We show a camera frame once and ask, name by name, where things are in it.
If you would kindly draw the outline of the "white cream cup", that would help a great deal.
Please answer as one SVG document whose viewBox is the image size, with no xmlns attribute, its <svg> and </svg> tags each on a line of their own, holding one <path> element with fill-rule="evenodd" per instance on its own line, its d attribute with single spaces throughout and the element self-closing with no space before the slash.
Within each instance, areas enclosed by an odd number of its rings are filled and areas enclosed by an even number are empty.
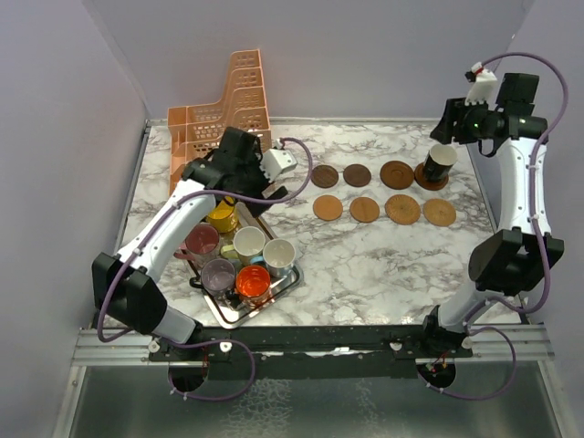
<svg viewBox="0 0 584 438">
<path fill-rule="evenodd" d="M 253 226 L 246 226 L 235 233 L 233 242 L 224 245 L 220 255 L 225 259 L 237 259 L 244 266 L 263 254 L 266 245 L 266 236 L 263 231 Z"/>
</svg>

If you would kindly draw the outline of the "dark walnut coaster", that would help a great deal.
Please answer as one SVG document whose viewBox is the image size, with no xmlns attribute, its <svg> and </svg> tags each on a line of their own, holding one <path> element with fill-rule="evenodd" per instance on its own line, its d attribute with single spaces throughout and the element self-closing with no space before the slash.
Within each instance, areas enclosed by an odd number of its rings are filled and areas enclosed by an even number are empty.
<svg viewBox="0 0 584 438">
<path fill-rule="evenodd" d="M 317 187 L 328 189 L 337 184 L 339 181 L 339 173 L 330 165 L 320 164 L 312 170 L 310 180 Z"/>
</svg>

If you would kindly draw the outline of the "white blue mug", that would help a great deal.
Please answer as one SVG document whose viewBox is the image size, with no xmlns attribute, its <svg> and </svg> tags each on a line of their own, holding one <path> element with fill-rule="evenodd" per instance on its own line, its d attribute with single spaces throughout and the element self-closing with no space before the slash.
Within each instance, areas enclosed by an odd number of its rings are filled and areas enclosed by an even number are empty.
<svg viewBox="0 0 584 438">
<path fill-rule="evenodd" d="M 286 239 L 277 238 L 268 241 L 262 254 L 253 257 L 250 263 L 265 266 L 271 276 L 281 278 L 292 271 L 296 257 L 293 244 Z"/>
</svg>

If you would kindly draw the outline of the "light beech wooden coaster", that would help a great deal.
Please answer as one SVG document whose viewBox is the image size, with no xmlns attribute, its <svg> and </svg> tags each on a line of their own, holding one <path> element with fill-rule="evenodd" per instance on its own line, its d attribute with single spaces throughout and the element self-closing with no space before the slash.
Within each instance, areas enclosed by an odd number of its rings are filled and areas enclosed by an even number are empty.
<svg viewBox="0 0 584 438">
<path fill-rule="evenodd" d="M 336 196 L 321 195 L 313 203 L 313 213 L 323 221 L 334 221 L 342 216 L 343 205 Z"/>
</svg>

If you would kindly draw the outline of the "woven rattan coaster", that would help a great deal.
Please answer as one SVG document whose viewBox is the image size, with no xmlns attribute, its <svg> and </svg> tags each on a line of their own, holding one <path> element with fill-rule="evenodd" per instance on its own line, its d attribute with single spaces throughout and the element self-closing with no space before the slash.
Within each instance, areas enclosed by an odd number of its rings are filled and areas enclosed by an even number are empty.
<svg viewBox="0 0 584 438">
<path fill-rule="evenodd" d="M 420 205 L 409 195 L 395 194 L 384 205 L 388 217 L 396 224 L 410 225 L 421 216 Z"/>
<path fill-rule="evenodd" d="M 433 198 L 424 203 L 424 217 L 431 223 L 441 227 L 452 225 L 457 217 L 453 205 L 443 199 Z"/>
</svg>

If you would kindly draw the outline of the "dark brown wooden coaster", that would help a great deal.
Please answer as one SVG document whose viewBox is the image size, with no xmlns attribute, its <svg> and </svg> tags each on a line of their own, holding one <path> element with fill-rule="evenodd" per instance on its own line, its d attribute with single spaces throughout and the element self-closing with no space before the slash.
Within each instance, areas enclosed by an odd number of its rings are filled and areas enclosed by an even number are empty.
<svg viewBox="0 0 584 438">
<path fill-rule="evenodd" d="M 343 171 L 344 181 L 352 187 L 364 187 L 370 183 L 370 170 L 358 163 L 347 166 Z"/>
</svg>

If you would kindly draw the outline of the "brown ringed wooden saucer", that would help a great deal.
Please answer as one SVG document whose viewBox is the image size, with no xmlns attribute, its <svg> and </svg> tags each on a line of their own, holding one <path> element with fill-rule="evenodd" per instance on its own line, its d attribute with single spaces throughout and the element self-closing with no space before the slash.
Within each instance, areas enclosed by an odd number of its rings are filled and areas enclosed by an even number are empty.
<svg viewBox="0 0 584 438">
<path fill-rule="evenodd" d="M 380 170 L 381 181 L 394 190 L 409 188 L 414 181 L 414 171 L 406 162 L 389 161 Z"/>
</svg>

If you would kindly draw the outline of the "light brown wooden coaster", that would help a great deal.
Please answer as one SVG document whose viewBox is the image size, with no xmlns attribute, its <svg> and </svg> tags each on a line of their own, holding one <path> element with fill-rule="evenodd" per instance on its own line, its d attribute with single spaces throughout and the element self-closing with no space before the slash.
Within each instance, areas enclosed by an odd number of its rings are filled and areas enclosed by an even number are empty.
<svg viewBox="0 0 584 438">
<path fill-rule="evenodd" d="M 360 223 L 372 223 L 380 215 L 380 207 L 370 197 L 357 197 L 349 206 L 350 215 Z"/>
</svg>

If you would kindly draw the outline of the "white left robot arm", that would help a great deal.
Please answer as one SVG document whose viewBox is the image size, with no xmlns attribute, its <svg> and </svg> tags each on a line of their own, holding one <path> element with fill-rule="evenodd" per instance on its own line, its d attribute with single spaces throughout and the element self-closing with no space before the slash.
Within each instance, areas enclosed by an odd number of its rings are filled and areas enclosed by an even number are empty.
<svg viewBox="0 0 584 438">
<path fill-rule="evenodd" d="M 182 360 L 195 358 L 200 324 L 170 306 L 158 287 L 179 246 L 226 195 L 251 207 L 269 207 L 263 195 L 278 176 L 293 170 L 294 156 L 283 149 L 263 151 L 253 133 L 228 128 L 218 148 L 188 162 L 169 199 L 145 228 L 116 255 L 99 254 L 92 263 L 98 323 L 115 318 L 129 330 L 170 340 Z"/>
</svg>

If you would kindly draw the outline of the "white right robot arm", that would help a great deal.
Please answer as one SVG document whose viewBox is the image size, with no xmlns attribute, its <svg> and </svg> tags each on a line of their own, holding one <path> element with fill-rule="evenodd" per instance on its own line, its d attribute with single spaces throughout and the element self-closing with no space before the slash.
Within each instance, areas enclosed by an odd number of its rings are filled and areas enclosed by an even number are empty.
<svg viewBox="0 0 584 438">
<path fill-rule="evenodd" d="M 423 321 L 419 345 L 431 357 L 460 348 L 472 323 L 493 305 L 510 308 L 511 297 L 548 281 L 565 250 L 563 240 L 553 237 L 546 213 L 548 122 L 533 114 L 538 76 L 507 73 L 498 79 L 485 67 L 465 76 L 469 92 L 447 100 L 431 137 L 442 145 L 491 141 L 487 155 L 499 163 L 501 207 L 496 232 L 470 256 L 469 285 Z"/>
</svg>

